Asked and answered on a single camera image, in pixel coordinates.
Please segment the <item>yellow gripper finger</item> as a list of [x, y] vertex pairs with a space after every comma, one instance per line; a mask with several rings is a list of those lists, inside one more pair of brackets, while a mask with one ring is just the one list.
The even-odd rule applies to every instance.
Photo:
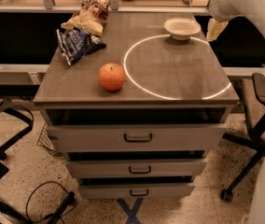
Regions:
[[227, 27], [227, 21], [216, 21], [214, 18], [211, 18], [207, 25], [207, 34], [206, 39], [208, 41], [214, 41], [218, 36], [224, 31]]

